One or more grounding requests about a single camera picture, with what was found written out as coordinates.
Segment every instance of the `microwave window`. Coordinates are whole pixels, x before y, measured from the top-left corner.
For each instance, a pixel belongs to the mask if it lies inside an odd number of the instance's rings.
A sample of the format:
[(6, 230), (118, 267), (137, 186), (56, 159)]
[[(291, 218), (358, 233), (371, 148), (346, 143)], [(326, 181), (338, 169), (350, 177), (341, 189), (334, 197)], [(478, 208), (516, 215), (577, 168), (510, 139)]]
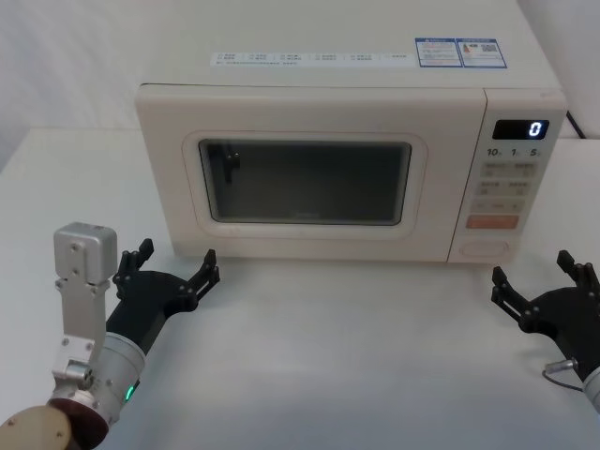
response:
[(397, 225), (405, 142), (205, 140), (211, 216), (227, 223)]

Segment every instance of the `label sticker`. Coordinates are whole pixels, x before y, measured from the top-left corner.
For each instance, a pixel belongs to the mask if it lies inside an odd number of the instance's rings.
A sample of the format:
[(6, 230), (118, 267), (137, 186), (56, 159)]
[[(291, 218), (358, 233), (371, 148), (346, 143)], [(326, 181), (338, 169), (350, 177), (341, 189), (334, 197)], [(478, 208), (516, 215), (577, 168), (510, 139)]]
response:
[(414, 42), (422, 68), (462, 68), (455, 39), (418, 37)]
[(506, 68), (496, 39), (458, 38), (457, 45), (465, 68)]
[(411, 53), (215, 52), (213, 67), (233, 68), (414, 68)]

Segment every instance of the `white table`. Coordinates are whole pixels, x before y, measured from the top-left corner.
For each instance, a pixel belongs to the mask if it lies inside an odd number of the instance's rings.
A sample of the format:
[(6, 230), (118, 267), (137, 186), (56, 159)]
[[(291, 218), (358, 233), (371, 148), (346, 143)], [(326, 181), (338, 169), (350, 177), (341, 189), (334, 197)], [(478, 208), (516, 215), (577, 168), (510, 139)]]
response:
[[(557, 146), (524, 248), (504, 267), (524, 294), (569, 284), (554, 263), (560, 248), (600, 266), (598, 167), (600, 142)], [(152, 237), (149, 268), (186, 278), (199, 263), (172, 254), (139, 132), (33, 130), (0, 176), (0, 422), (53, 389), (62, 326), (52, 236), (72, 220), (115, 228), (120, 249)], [(219, 265), (222, 282), (199, 309), (168, 321), (101, 449), (600, 443), (587, 399), (540, 376), (562, 357), (554, 343), (522, 334), (490, 303), (489, 267)]]

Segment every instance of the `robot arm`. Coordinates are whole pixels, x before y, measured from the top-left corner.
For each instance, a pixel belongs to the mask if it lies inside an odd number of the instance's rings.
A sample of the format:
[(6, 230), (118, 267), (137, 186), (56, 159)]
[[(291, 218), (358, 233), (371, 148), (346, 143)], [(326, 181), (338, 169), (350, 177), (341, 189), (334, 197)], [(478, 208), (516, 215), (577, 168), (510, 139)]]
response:
[(600, 413), (600, 284), (593, 266), (575, 263), (566, 251), (557, 264), (576, 286), (546, 292), (528, 301), (495, 267), (491, 300), (518, 323), (525, 333), (548, 336), (566, 360), (547, 366), (547, 372), (572, 368), (583, 381), (582, 391)]
[[(72, 223), (54, 234), (64, 328), (52, 367), (55, 388), (48, 406), (20, 412), (0, 427), (0, 447), (87, 450), (104, 440), (139, 384), (145, 356), (165, 322), (195, 310), (220, 280), (214, 250), (190, 280), (141, 271), (153, 252), (145, 239), (137, 251), (123, 253), (117, 270), (113, 230)], [(113, 274), (120, 303), (106, 321), (104, 293)], [(32, 427), (43, 430), (36, 446)]]

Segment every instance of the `white microwave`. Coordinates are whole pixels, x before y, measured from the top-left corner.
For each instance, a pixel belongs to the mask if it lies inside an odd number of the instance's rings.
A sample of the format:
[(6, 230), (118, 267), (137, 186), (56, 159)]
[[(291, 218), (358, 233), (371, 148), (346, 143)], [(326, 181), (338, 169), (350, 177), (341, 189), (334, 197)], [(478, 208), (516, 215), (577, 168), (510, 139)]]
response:
[(183, 11), (136, 98), (176, 253), (514, 254), (566, 112), (514, 1), (249, 3)]

